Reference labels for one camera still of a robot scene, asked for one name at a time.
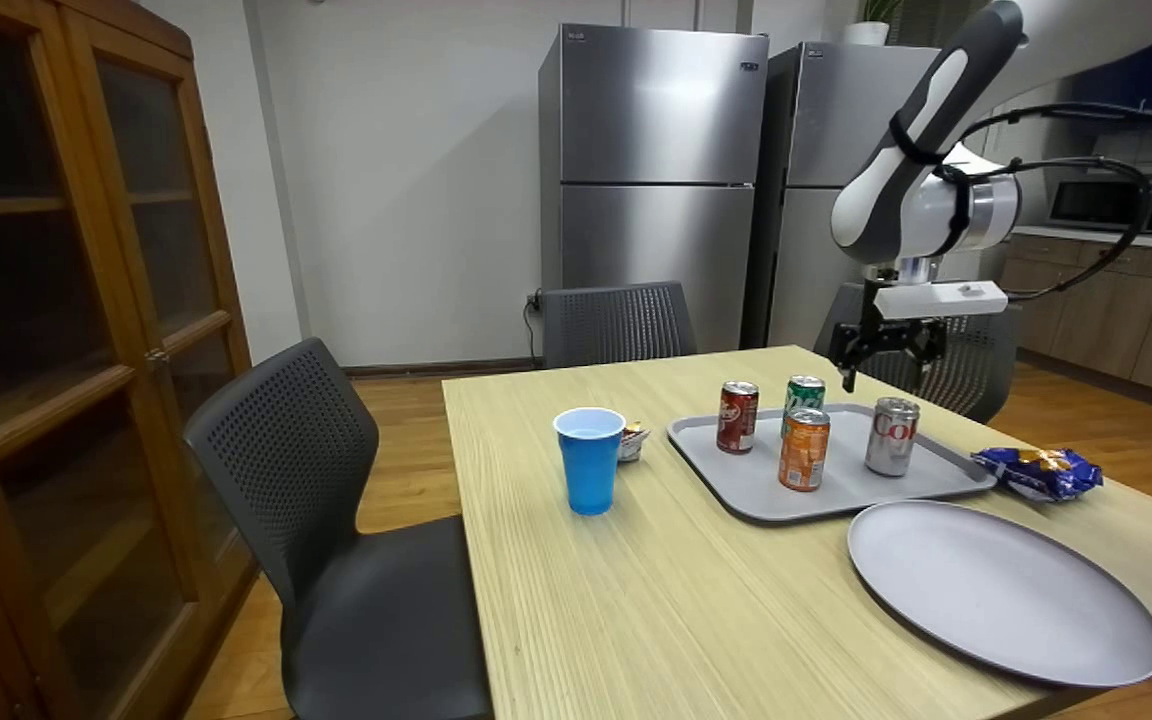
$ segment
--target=gray chair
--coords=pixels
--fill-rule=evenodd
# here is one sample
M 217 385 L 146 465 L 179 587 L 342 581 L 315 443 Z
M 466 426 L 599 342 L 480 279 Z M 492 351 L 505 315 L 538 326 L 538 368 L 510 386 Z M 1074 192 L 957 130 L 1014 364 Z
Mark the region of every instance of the gray chair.
M 836 331 L 858 323 L 864 282 L 842 282 L 818 323 L 817 351 L 836 354 Z M 1018 326 L 1014 310 L 1001 315 L 947 315 L 942 354 L 920 374 L 913 351 L 874 351 L 858 364 L 864 374 L 917 392 L 933 404 L 963 410 L 970 419 L 991 419 L 1011 392 Z
M 183 439 L 282 603 L 297 714 L 486 714 L 460 515 L 358 537 L 376 419 L 320 338 L 219 386 Z
M 545 368 L 694 351 L 678 282 L 545 287 L 530 321 Z

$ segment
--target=can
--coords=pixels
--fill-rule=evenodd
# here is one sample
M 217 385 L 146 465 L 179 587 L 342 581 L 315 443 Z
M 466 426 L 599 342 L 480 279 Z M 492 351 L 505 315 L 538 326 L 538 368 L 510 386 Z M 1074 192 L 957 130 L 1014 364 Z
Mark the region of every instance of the can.
M 721 451 L 751 451 L 751 432 L 758 422 L 758 386 L 747 378 L 727 378 L 721 392 Z
M 920 404 L 902 396 L 874 398 L 864 468 L 890 481 L 902 477 L 917 437 L 920 437 Z
M 810 493 L 818 487 L 822 457 L 829 457 L 829 410 L 791 409 L 782 415 L 776 481 L 782 487 Z
M 791 409 L 822 409 L 822 378 L 818 374 L 791 374 L 782 386 L 782 410 Z

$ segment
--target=white wall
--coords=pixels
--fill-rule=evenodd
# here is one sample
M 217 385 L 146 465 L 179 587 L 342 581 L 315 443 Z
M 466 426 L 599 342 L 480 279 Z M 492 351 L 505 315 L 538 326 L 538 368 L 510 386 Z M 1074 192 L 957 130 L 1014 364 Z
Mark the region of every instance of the white wall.
M 348 368 L 528 354 L 536 68 L 556 23 L 739 27 L 747 17 L 789 48 L 851 17 L 847 0 L 142 4 L 196 39 L 257 354 L 303 326 Z
M 806 39 L 836 39 L 856 21 L 856 0 L 755 0 L 751 31 L 767 31 L 767 50 L 780 54 Z
M 245 0 L 142 0 L 196 45 L 196 74 L 251 359 L 298 338 L 270 144 Z

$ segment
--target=stainless steel refrigerator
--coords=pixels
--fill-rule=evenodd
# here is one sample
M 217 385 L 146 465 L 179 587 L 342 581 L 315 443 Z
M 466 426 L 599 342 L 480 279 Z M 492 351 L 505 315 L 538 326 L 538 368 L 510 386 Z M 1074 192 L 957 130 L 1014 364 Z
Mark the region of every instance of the stainless steel refrigerator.
M 538 282 L 678 279 L 737 349 L 767 34 L 563 23 L 538 68 Z
M 933 54 L 902 45 L 798 45 L 773 54 L 739 342 L 810 349 L 836 287 L 858 279 L 830 240 L 830 199 Z

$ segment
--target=kitchen counter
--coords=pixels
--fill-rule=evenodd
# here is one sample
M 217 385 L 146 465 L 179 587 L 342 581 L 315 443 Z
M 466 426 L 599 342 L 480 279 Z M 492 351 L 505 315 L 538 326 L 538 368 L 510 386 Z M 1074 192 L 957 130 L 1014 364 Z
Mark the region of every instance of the kitchen counter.
M 1079 240 L 1079 245 L 1111 245 L 1120 233 L 1093 233 L 1093 227 L 1061 227 L 1061 222 L 1014 222 L 1014 237 L 1057 237 L 1057 240 Z

